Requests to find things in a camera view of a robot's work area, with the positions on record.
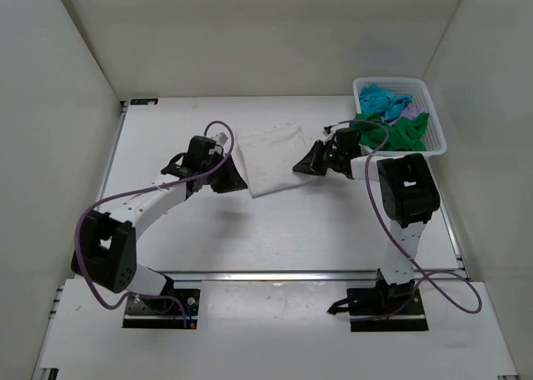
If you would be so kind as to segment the white t shirt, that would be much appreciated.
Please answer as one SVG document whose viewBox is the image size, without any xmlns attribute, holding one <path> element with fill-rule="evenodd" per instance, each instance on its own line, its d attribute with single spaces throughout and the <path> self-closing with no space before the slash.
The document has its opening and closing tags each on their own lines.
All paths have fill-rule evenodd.
<svg viewBox="0 0 533 380">
<path fill-rule="evenodd" d="M 292 171 L 310 151 L 308 140 L 298 123 L 239 133 L 237 146 L 254 198 L 295 188 L 314 179 Z"/>
</svg>

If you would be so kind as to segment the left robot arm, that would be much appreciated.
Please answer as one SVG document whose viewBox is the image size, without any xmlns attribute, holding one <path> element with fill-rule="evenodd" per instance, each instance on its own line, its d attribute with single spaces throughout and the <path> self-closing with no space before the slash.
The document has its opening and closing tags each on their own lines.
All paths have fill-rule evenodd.
<svg viewBox="0 0 533 380">
<path fill-rule="evenodd" d="M 171 279 L 137 263 L 137 241 L 159 218 L 204 187 L 215 193 L 247 189 L 229 152 L 227 135 L 195 136 L 188 149 L 172 158 L 149 187 L 109 212 L 92 209 L 79 226 L 79 250 L 72 270 L 113 293 L 145 295 L 157 312 L 174 301 Z"/>
</svg>

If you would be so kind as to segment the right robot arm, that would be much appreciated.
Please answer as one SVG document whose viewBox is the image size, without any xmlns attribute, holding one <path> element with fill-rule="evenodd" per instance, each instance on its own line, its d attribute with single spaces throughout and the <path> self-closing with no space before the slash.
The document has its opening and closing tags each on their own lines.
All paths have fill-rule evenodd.
<svg viewBox="0 0 533 380">
<path fill-rule="evenodd" d="M 441 200 L 421 154 L 373 160 L 362 156 L 360 142 L 361 132 L 355 128 L 332 131 L 326 140 L 314 142 L 292 171 L 324 177 L 332 170 L 351 180 L 379 183 L 382 211 L 389 219 L 389 243 L 371 295 L 376 309 L 389 314 L 414 291 L 414 261 L 420 238 Z"/>
</svg>

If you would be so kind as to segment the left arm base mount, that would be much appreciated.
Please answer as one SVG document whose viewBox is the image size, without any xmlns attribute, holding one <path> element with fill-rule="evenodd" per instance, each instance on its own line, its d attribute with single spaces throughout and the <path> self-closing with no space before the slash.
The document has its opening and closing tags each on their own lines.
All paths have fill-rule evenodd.
<svg viewBox="0 0 533 380">
<path fill-rule="evenodd" d="M 196 330 L 201 301 L 200 282 L 177 281 L 173 296 L 183 310 L 168 299 L 146 300 L 129 297 L 122 316 L 126 329 Z"/>
</svg>

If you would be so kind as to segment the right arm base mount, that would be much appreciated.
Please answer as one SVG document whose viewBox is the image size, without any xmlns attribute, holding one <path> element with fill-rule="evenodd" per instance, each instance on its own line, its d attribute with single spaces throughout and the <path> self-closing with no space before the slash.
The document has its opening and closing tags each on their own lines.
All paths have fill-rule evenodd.
<svg viewBox="0 0 533 380">
<path fill-rule="evenodd" d="M 326 311 L 332 316 L 347 313 L 352 333 L 426 332 L 420 291 L 415 281 L 389 285 L 379 278 L 372 288 L 348 288 L 346 297 Z"/>
</svg>

